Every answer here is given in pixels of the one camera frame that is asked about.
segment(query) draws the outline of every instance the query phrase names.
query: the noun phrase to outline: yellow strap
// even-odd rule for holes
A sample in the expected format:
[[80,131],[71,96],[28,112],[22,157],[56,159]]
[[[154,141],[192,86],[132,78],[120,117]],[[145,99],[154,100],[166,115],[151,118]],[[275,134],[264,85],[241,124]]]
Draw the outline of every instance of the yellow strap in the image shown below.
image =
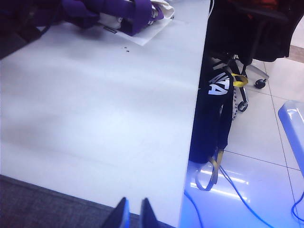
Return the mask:
[[235,81],[233,82],[233,86],[235,87],[244,87],[248,84],[248,79],[244,75],[237,75],[237,74],[231,74],[233,77],[238,76],[241,81]]

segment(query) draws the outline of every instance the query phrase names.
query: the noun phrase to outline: backpack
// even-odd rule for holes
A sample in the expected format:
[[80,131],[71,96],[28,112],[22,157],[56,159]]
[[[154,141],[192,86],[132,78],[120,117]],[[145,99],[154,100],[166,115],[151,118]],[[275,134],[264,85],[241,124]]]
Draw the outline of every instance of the backpack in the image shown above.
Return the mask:
[[[223,152],[228,144],[234,86],[243,87],[248,80],[223,68],[201,72],[202,74],[204,77],[201,76],[199,82],[189,160],[196,164],[210,162],[213,165],[212,175],[206,187],[199,182],[199,172],[195,178],[200,190],[209,191],[213,184],[217,183]],[[234,76],[238,76],[242,81],[234,81]]]

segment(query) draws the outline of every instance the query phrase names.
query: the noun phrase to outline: gray carpet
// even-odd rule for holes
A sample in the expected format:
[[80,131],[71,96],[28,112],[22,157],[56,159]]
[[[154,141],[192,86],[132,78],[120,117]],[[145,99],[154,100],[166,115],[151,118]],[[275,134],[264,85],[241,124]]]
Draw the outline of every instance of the gray carpet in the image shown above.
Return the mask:
[[[0,175],[0,228],[99,228],[112,210]],[[131,228],[138,228],[138,221],[130,215]]]

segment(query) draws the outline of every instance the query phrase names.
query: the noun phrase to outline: purple cloth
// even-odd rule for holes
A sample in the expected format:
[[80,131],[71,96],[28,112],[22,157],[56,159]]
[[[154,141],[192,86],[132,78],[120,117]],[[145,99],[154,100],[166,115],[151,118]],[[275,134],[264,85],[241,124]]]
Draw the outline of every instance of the purple cloth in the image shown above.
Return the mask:
[[154,5],[158,11],[155,16],[150,0],[10,0],[5,8],[1,5],[0,10],[13,13],[23,7],[25,2],[38,6],[33,18],[35,26],[47,26],[65,20],[81,28],[90,28],[99,21],[99,13],[105,13],[123,18],[121,31],[133,36],[151,21],[163,18],[157,5]]

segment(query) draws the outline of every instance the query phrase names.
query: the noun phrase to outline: purple bag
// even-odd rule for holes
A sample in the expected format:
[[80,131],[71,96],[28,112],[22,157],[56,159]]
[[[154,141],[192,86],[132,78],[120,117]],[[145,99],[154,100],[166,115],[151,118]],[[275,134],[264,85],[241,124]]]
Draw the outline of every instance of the purple bag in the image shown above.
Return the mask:
[[36,26],[65,20],[86,29],[99,21],[99,13],[105,13],[123,18],[120,30],[133,36],[152,21],[163,19],[161,9],[154,5],[153,10],[150,0],[61,0],[59,8],[58,0],[36,0],[35,4],[39,8],[34,16]]

